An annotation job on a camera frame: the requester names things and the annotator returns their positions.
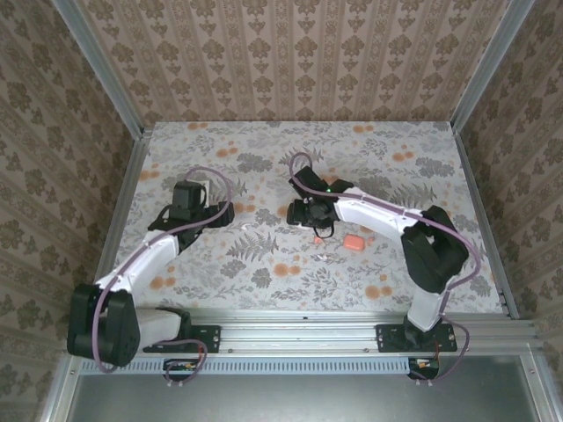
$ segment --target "orange block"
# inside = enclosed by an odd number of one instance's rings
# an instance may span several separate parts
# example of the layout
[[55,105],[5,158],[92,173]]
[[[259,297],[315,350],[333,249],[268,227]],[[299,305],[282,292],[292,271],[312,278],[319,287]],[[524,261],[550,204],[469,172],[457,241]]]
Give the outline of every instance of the orange block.
[[366,249],[366,241],[363,237],[356,235],[344,236],[344,247],[351,251],[361,252]]

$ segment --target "table surface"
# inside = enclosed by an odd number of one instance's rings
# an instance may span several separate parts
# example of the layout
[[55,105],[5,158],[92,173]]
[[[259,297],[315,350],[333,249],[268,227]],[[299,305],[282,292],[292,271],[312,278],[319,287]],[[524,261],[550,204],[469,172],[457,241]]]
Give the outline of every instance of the table surface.
[[[297,198],[288,183],[289,158],[309,153],[313,168],[405,207],[445,208],[456,228],[481,251],[478,277],[455,289],[448,310],[502,312],[469,189],[447,122],[209,122],[158,123],[150,139],[117,262],[143,239],[158,212],[172,202],[186,170],[207,165],[234,189],[236,217],[227,228],[206,229],[163,269],[138,306],[223,309],[406,311],[413,282],[400,245],[350,223],[313,242],[311,229],[289,226]],[[212,204],[225,198],[211,180]],[[344,248],[347,234],[370,244]],[[469,259],[462,274],[471,270]]]

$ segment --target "patterned wallpaper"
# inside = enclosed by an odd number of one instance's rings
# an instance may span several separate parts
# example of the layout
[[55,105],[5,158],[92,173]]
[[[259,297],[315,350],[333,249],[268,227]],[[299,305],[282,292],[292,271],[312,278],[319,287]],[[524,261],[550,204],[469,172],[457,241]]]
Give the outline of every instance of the patterned wallpaper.
[[508,0],[80,0],[145,125],[448,120]]
[[0,2],[0,420],[39,414],[131,141],[49,1]]
[[537,1],[463,130],[507,276],[563,385],[563,2]]

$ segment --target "cable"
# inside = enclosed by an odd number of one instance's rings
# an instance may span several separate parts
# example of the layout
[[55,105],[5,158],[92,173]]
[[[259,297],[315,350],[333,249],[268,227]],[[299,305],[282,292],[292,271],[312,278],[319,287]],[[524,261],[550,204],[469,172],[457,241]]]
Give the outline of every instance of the cable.
[[447,233],[447,234],[453,236],[454,238],[459,240],[461,243],[463,243],[465,245],[465,247],[467,248],[467,250],[472,254],[473,259],[475,260],[475,266],[473,268],[473,271],[469,275],[466,275],[465,277],[463,277],[462,279],[450,283],[450,285],[446,288],[446,292],[444,294],[444,297],[442,299],[442,303],[440,305],[440,310],[439,310],[440,317],[444,321],[448,322],[449,324],[452,324],[452,325],[458,327],[459,329],[461,329],[465,333],[465,344],[464,344],[464,347],[462,348],[461,352],[459,353],[459,356],[457,357],[455,363],[445,374],[436,377],[433,381],[435,382],[435,381],[443,379],[445,376],[449,375],[451,373],[451,371],[457,367],[457,365],[459,364],[461,359],[463,359],[463,357],[465,356],[465,353],[467,352],[467,349],[469,348],[469,341],[470,341],[469,331],[465,327],[463,327],[463,325],[458,324],[458,323],[454,323],[453,321],[448,319],[444,315],[444,311],[446,309],[446,304],[448,303],[448,300],[450,298],[451,290],[453,288],[461,286],[465,282],[471,280],[473,277],[475,277],[481,271],[481,257],[479,255],[479,252],[477,251],[475,246],[473,246],[473,244],[471,244],[469,242],[469,240],[467,240],[465,237],[463,237],[462,235],[457,233],[455,230],[452,230],[449,227],[446,227],[443,224],[440,224],[439,222],[433,222],[432,220],[429,220],[428,218],[424,218],[420,215],[411,213],[411,212],[407,211],[406,208],[400,207],[398,205],[393,205],[389,202],[386,202],[386,201],[383,201],[383,200],[378,200],[377,198],[371,198],[371,197],[356,195],[356,194],[353,194],[353,193],[329,193],[329,192],[315,191],[314,189],[310,189],[309,187],[307,187],[303,183],[301,183],[301,181],[298,178],[296,178],[296,175],[293,172],[293,167],[294,167],[295,161],[299,156],[303,156],[303,157],[307,158],[307,160],[309,162],[309,166],[311,168],[313,167],[313,161],[312,161],[311,157],[305,152],[297,152],[289,160],[289,175],[290,175],[291,179],[293,180],[293,183],[295,183],[297,186],[299,186],[304,191],[306,191],[308,193],[313,193],[313,194],[318,195],[318,196],[326,196],[326,197],[329,197],[329,198],[350,198],[352,200],[361,200],[361,201],[373,204],[377,207],[384,208],[384,209],[391,211],[391,212],[393,212],[397,215],[403,215],[404,217],[412,218],[414,220],[417,220],[419,222],[427,224],[428,226],[435,227],[436,229],[439,229],[439,230],[443,231],[444,233]]
[[168,346],[197,345],[198,348],[203,349],[203,356],[199,360],[197,367],[195,367],[194,371],[186,379],[184,379],[180,382],[175,382],[170,378],[170,371],[173,367],[177,367],[178,365],[182,365],[185,362],[183,360],[179,360],[178,362],[172,362],[168,365],[168,368],[166,369],[166,372],[165,372],[165,378],[166,378],[166,381],[168,381],[169,387],[171,385],[173,385],[174,383],[176,383],[176,385],[179,385],[181,387],[184,384],[184,382],[192,381],[195,378],[195,376],[201,371],[201,369],[203,368],[203,365],[205,365],[205,360],[208,358],[208,347],[207,347],[207,345],[205,343],[203,343],[201,340],[197,340],[195,338],[184,339],[184,340],[161,341],[161,342],[158,342],[157,344],[158,345],[168,345]]
[[144,244],[137,252],[131,255],[131,257],[123,264],[119,272],[117,272],[117,274],[115,274],[112,280],[107,284],[106,288],[102,290],[102,293],[98,298],[98,302],[96,303],[96,309],[94,310],[94,318],[91,327],[91,349],[92,349],[93,358],[96,361],[96,365],[98,365],[98,369],[104,374],[111,374],[113,371],[117,369],[116,366],[113,367],[104,366],[102,360],[99,357],[99,344],[98,344],[99,317],[101,315],[102,307],[104,306],[104,302],[106,301],[107,295],[111,291],[111,288],[115,285],[115,283],[117,283],[120,277],[129,269],[129,267],[131,267],[145,253],[145,251],[150,249],[150,247],[153,244],[156,244],[159,240],[161,240],[166,236],[174,235],[176,233],[180,233],[181,231],[196,229],[198,227],[210,224],[211,222],[214,222],[216,219],[218,219],[221,215],[226,213],[227,209],[229,209],[229,205],[232,200],[232,190],[230,187],[230,181],[220,171],[203,166],[196,166],[190,169],[186,173],[186,178],[195,171],[209,171],[217,175],[219,178],[221,178],[221,180],[224,182],[225,186],[227,187],[227,200],[225,202],[225,205],[223,206],[223,208],[219,210],[217,214],[209,217],[206,220],[202,220],[200,222],[192,222],[190,224],[186,224],[177,227],[175,229],[168,230],[164,233],[161,233],[158,236],[155,236],[153,239],[149,240],[148,243]]

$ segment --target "purple cable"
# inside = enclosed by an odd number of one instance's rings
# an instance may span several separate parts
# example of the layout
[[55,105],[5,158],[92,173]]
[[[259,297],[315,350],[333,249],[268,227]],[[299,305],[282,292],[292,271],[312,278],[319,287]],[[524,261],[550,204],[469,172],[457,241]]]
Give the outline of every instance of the purple cable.
[[116,366],[114,366],[114,367],[105,367],[104,366],[102,360],[99,357],[99,345],[98,345],[99,317],[100,317],[104,302],[106,301],[107,295],[109,294],[113,285],[115,285],[115,283],[117,283],[119,278],[129,269],[129,267],[131,267],[133,265],[133,263],[135,263],[144,254],[145,251],[147,251],[153,244],[157,243],[162,238],[169,236],[169,235],[179,233],[180,231],[196,229],[200,226],[205,226],[205,225],[215,221],[217,218],[219,218],[221,215],[223,215],[227,211],[227,209],[229,209],[230,201],[232,200],[232,191],[231,191],[231,188],[230,188],[230,181],[221,172],[214,170],[214,169],[210,169],[209,167],[203,167],[203,166],[193,167],[192,169],[190,169],[186,173],[185,178],[187,178],[190,174],[192,174],[195,171],[209,171],[209,172],[219,176],[219,178],[221,178],[223,180],[224,184],[227,186],[227,201],[225,202],[225,205],[223,206],[223,208],[221,208],[219,210],[219,212],[217,214],[213,215],[212,217],[209,217],[208,219],[203,220],[201,222],[193,222],[193,223],[190,223],[190,224],[186,224],[184,226],[177,227],[176,229],[166,231],[164,233],[161,233],[158,236],[155,236],[153,239],[149,240],[148,243],[144,244],[142,248],[140,248],[136,253],[134,253],[125,262],[125,264],[123,264],[123,267],[119,270],[119,272],[117,272],[117,274],[115,274],[115,276],[112,278],[112,280],[107,284],[106,288],[104,288],[104,290],[102,290],[102,293],[101,293],[101,295],[99,296],[99,299],[98,299],[98,303],[96,303],[96,309],[94,310],[94,318],[93,318],[92,327],[91,327],[91,350],[92,350],[94,360],[96,361],[96,365],[98,365],[98,369],[104,374],[111,374],[113,371],[115,371],[117,369]]
[[327,196],[327,197],[330,197],[330,198],[350,198],[352,200],[361,200],[363,202],[368,202],[370,204],[373,204],[377,207],[384,208],[384,209],[391,211],[392,213],[395,213],[397,215],[403,215],[404,217],[413,218],[414,220],[417,220],[419,222],[423,222],[424,224],[427,224],[428,226],[435,227],[435,228],[443,231],[444,233],[447,233],[447,234],[453,236],[454,238],[459,240],[461,243],[463,243],[465,245],[465,247],[467,248],[467,250],[472,254],[472,256],[475,260],[475,267],[473,268],[473,271],[469,275],[463,277],[462,279],[450,283],[450,285],[446,288],[446,292],[444,294],[444,297],[442,299],[442,303],[440,305],[440,310],[439,310],[440,317],[444,321],[460,328],[465,333],[465,344],[464,344],[464,347],[462,348],[461,352],[459,353],[459,356],[457,357],[456,362],[445,374],[436,377],[433,381],[435,382],[435,381],[443,379],[445,376],[450,374],[452,372],[452,370],[460,362],[460,360],[463,359],[463,357],[465,356],[465,353],[467,352],[467,349],[469,348],[469,341],[470,341],[469,331],[465,327],[463,327],[463,325],[458,324],[458,323],[454,323],[453,321],[448,319],[444,315],[444,311],[446,309],[446,304],[448,303],[448,300],[450,298],[451,289],[464,284],[465,282],[471,280],[473,277],[475,277],[477,274],[479,274],[479,272],[481,270],[481,257],[479,255],[479,252],[477,251],[477,249],[475,249],[475,246],[473,246],[469,242],[469,240],[467,240],[465,237],[461,236],[455,230],[452,230],[449,227],[446,227],[443,224],[440,224],[439,222],[433,222],[432,220],[424,218],[420,215],[417,215],[417,214],[414,214],[414,213],[409,213],[403,207],[399,207],[397,205],[393,205],[393,204],[390,204],[388,202],[378,200],[376,198],[362,197],[361,195],[356,195],[356,194],[353,194],[353,193],[329,193],[329,192],[315,191],[314,189],[310,189],[309,187],[307,187],[303,183],[301,183],[301,181],[299,181],[299,179],[296,178],[296,175],[293,172],[294,163],[299,156],[303,156],[303,157],[307,158],[307,160],[309,161],[309,166],[311,168],[313,167],[313,161],[312,161],[311,157],[305,152],[297,152],[289,160],[289,175],[290,175],[291,179],[293,180],[293,182],[297,186],[299,186],[301,189],[303,189],[304,191],[306,191],[308,193],[314,193],[317,196]]
[[[185,379],[182,380],[180,382],[176,382],[176,384],[180,385],[180,383],[184,383],[184,382],[190,382],[192,381],[195,376],[201,371],[201,369],[203,368],[203,365],[205,364],[205,360],[208,358],[208,347],[205,343],[203,343],[201,340],[197,340],[195,338],[190,338],[190,339],[185,339],[185,340],[172,340],[172,341],[161,341],[157,343],[158,345],[198,345],[201,346],[201,348],[203,349],[203,357],[201,358],[201,361],[199,362],[198,366],[195,367],[194,371]],[[166,369],[165,372],[165,378],[166,381],[168,381],[170,384],[175,383],[175,381],[173,381],[170,378],[170,371],[173,367],[177,367],[179,365],[182,365],[184,362],[183,361],[178,361],[178,362],[173,362],[170,365],[168,365],[168,368]]]

